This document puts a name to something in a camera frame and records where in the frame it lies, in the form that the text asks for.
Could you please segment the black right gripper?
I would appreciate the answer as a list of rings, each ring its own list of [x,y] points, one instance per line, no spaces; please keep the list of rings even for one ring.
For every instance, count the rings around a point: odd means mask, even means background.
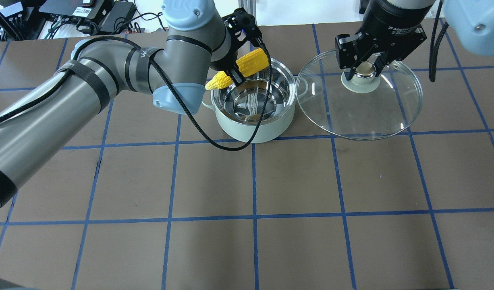
[[[375,76],[393,61],[402,61],[426,40],[421,26],[427,14],[426,0],[371,0],[361,27],[354,35],[335,38],[337,62],[352,81],[358,66],[374,60]]]

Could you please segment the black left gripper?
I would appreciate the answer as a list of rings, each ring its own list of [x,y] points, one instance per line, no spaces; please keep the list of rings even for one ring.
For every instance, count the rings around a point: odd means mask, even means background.
[[[246,42],[247,40],[239,40],[237,36],[226,36],[223,44],[212,53],[210,68],[214,71],[226,71],[235,85],[243,84],[245,76],[236,61],[238,50]]]

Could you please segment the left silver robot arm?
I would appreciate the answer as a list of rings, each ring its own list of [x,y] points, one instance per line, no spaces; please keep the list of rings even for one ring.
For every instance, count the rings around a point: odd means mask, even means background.
[[[236,63],[247,42],[245,9],[221,17],[212,0],[163,0],[162,48],[104,35],[79,42],[69,61],[0,112],[0,208],[122,91],[152,96],[155,107],[192,118],[209,69],[242,81]]]

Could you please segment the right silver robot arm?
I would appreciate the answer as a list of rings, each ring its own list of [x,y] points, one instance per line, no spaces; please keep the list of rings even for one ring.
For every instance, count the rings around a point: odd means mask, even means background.
[[[371,77],[383,67],[408,57],[426,40],[421,23],[434,5],[433,0],[371,0],[361,27],[355,35],[337,35],[339,68],[345,84],[353,81],[361,65],[378,54]],[[436,80],[439,46],[451,27],[461,44],[473,54],[494,56],[494,0],[441,0],[432,29],[429,79]]]

